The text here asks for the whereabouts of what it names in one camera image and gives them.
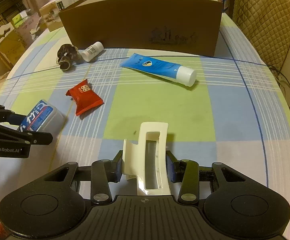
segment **quilted chair cover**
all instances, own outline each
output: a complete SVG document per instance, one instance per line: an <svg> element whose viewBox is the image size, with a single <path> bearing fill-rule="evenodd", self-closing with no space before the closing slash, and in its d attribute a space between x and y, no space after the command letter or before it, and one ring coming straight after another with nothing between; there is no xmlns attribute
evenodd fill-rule
<svg viewBox="0 0 290 240"><path fill-rule="evenodd" d="M290 46L290 0L235 0L232 19L261 59L280 69Z"/></svg>

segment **checkered tablecloth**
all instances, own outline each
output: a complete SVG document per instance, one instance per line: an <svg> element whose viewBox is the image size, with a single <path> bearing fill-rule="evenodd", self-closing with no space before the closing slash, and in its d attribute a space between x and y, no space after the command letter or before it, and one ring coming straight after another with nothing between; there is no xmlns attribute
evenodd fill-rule
<svg viewBox="0 0 290 240"><path fill-rule="evenodd" d="M41 37L0 91L0 104L16 113L28 114L45 99L67 116L51 145L33 146L28 159L0 158L0 200L66 162L83 166L113 158L123 139L138 139L142 122L167 122L167 149L178 159L202 166L223 162L277 191L290 204L290 111L271 72L226 14L215 57L106 49L95 61L63 72L56 54L64 43L70 43L64 28ZM121 68L134 52L196 69L198 83L186 88ZM65 93L86 78L105 103L77 117L76 105ZM126 182L111 185L111 190L133 191ZM88 183L80 193L90 197ZM284 236L290 239L290 222Z"/></svg>

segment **red object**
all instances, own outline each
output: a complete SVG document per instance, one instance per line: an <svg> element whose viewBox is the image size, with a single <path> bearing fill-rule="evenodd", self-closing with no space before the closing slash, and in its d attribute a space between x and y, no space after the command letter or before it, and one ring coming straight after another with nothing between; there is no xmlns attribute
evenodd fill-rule
<svg viewBox="0 0 290 240"><path fill-rule="evenodd" d="M80 115L93 107L104 104L103 100L89 88L87 79L68 90L66 95L71 96L75 100L76 115Z"/></svg>

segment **open box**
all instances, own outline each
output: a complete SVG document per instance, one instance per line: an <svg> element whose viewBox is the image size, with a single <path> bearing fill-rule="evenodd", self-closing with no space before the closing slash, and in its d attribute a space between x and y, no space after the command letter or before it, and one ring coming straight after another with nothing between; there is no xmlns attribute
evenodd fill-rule
<svg viewBox="0 0 290 240"><path fill-rule="evenodd" d="M79 0L60 12L72 44L85 49L160 49L213 56L221 0Z"/></svg>

